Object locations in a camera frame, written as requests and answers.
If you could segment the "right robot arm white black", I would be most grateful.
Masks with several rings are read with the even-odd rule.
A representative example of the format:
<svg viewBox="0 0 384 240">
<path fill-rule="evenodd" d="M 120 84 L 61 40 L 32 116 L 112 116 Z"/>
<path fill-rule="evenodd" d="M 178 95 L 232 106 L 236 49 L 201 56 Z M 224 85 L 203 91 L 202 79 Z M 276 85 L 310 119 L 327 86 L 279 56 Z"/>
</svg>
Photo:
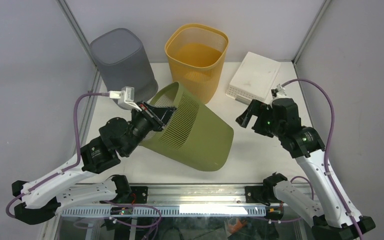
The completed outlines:
<svg viewBox="0 0 384 240">
<path fill-rule="evenodd" d="M 354 240 L 376 227 L 374 220 L 362 215 L 347 196 L 330 169 L 320 135 L 302 125 L 293 99 L 277 98 L 269 104 L 254 99 L 236 122 L 246 128 L 252 117 L 256 117 L 254 132 L 278 138 L 306 174 L 318 199 L 312 200 L 295 189 L 283 174 L 273 173 L 262 186 L 245 189 L 248 201 L 266 206 L 287 204 L 310 226 L 316 240 Z"/>
</svg>

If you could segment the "yellow slatted bin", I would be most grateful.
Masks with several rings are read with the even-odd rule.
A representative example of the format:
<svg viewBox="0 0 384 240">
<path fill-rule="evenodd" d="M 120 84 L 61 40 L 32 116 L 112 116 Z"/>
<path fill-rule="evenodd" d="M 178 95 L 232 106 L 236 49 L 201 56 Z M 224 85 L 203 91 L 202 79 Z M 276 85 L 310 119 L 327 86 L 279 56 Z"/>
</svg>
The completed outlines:
<svg viewBox="0 0 384 240">
<path fill-rule="evenodd" d="M 207 104 L 218 88 L 228 46 L 228 36 L 213 27 L 199 23 L 179 27 L 164 46 L 172 81 Z"/>
</svg>

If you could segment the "large grey slatted bin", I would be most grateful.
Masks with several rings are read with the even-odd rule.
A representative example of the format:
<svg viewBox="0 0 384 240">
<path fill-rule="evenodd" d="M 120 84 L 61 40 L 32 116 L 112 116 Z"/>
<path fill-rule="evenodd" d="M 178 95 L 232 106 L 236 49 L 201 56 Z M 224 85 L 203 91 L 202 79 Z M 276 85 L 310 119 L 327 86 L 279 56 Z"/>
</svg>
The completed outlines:
<svg viewBox="0 0 384 240">
<path fill-rule="evenodd" d="M 145 102 L 157 93 L 145 47 L 129 29 L 113 29 L 93 40 L 89 48 L 108 91 L 133 87 L 134 100 Z"/>
</svg>

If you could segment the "white perforated plastic basket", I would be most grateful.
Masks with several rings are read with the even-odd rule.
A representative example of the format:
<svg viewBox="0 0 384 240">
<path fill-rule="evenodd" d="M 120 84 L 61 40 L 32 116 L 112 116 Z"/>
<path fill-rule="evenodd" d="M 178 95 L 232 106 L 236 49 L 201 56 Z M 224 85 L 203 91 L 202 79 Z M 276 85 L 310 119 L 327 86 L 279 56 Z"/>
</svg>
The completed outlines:
<svg viewBox="0 0 384 240">
<path fill-rule="evenodd" d="M 265 102 L 280 68 L 281 62 L 249 51 L 229 82 L 225 95 L 245 104 L 254 99 Z"/>
</svg>

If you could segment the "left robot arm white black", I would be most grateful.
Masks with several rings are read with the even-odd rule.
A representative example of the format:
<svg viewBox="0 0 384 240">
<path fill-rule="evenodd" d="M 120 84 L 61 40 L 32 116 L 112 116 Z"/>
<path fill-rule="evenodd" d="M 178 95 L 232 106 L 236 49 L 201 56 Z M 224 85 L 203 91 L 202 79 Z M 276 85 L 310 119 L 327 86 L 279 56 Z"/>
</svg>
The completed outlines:
<svg viewBox="0 0 384 240">
<path fill-rule="evenodd" d="M 12 183 L 12 194 L 21 203 L 13 208 L 12 217 L 28 225 L 52 219 L 61 211 L 92 202 L 126 203 L 131 188 L 125 175 L 115 174 L 89 186 L 76 184 L 95 177 L 128 158 L 150 133 L 163 131 L 174 116 L 175 106 L 157 107 L 137 103 L 129 121 L 114 117 L 99 129 L 92 139 L 67 162 L 31 182 Z"/>
</svg>

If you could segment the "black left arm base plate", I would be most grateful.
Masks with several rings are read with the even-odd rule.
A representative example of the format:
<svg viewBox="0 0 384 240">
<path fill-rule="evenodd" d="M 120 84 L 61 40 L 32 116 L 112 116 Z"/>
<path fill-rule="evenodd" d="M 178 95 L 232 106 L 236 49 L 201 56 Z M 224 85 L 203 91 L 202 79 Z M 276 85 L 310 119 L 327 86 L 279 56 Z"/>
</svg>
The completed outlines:
<svg viewBox="0 0 384 240">
<path fill-rule="evenodd" d="M 131 193 L 122 198 L 109 200 L 116 204 L 146 204 L 148 202 L 149 187 L 144 185 L 131 186 Z"/>
</svg>

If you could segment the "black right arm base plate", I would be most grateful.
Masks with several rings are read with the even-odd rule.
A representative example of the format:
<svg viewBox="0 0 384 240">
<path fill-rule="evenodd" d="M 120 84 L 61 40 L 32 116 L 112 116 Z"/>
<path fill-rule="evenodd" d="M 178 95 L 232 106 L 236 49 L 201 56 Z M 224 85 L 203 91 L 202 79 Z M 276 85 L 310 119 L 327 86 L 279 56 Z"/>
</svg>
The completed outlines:
<svg viewBox="0 0 384 240">
<path fill-rule="evenodd" d="M 263 185 L 245 186 L 245 201 L 248 204 L 263 204 L 265 206 L 270 205 L 270 201 L 267 197 L 267 188 Z"/>
</svg>

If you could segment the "green slatted bin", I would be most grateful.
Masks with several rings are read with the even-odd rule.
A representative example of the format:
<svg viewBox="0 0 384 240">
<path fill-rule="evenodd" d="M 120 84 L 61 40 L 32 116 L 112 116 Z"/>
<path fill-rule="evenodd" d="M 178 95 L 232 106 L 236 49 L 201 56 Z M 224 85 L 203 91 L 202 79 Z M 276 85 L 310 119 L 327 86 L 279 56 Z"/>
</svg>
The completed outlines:
<svg viewBox="0 0 384 240">
<path fill-rule="evenodd" d="M 233 128 L 182 84 L 167 85 L 149 103 L 176 111 L 164 130 L 150 132 L 141 146 L 198 171 L 215 172 L 225 165 Z"/>
</svg>

